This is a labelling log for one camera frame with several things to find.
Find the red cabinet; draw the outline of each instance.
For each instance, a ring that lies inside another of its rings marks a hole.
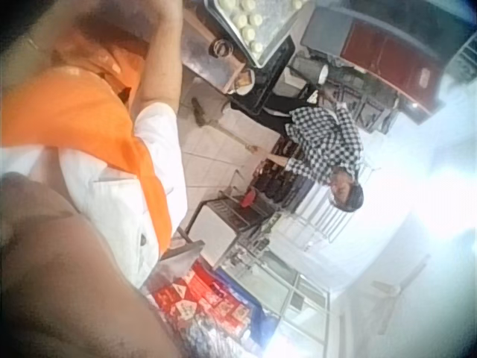
[[[341,56],[378,76],[428,113],[436,111],[443,69],[419,49],[363,22],[355,22]]]

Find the white shirt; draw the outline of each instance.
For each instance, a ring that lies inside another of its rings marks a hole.
[[[138,115],[134,134],[151,155],[174,232],[187,212],[177,117],[167,104],[151,104]],[[43,150],[42,145],[2,148],[0,174],[29,176]],[[159,244],[139,180],[82,151],[60,149],[58,156],[73,204],[106,239],[125,277],[141,286],[159,259]]]

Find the metal tray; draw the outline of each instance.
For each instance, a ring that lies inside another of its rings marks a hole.
[[[261,56],[256,57],[242,39],[240,30],[233,24],[231,19],[237,13],[246,14],[246,12],[238,8],[231,14],[228,14],[220,7],[218,0],[204,0],[204,2],[206,9],[236,41],[236,44],[247,56],[247,59],[260,69],[267,64],[275,51],[280,47],[300,12],[300,10],[293,8],[291,0],[256,0],[254,13],[259,13],[263,18],[262,25],[255,28],[256,41],[263,44]]]

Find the orange apron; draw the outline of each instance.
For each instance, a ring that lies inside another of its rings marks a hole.
[[[163,254],[171,242],[165,192],[154,173],[151,156],[133,135],[133,122],[118,97],[124,90],[127,97],[136,91],[145,51],[129,51],[124,43],[99,45],[78,28],[72,33],[70,41],[63,42],[67,48],[60,45],[55,54],[75,67],[49,69],[3,98],[1,145],[75,149],[135,174]]]

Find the checkered shirt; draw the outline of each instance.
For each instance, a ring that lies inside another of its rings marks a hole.
[[[285,170],[327,185],[332,169],[338,166],[356,179],[363,145],[345,103],[336,104],[336,119],[320,107],[302,107],[290,114],[293,123],[286,125],[286,131],[301,146],[305,157],[290,158]]]

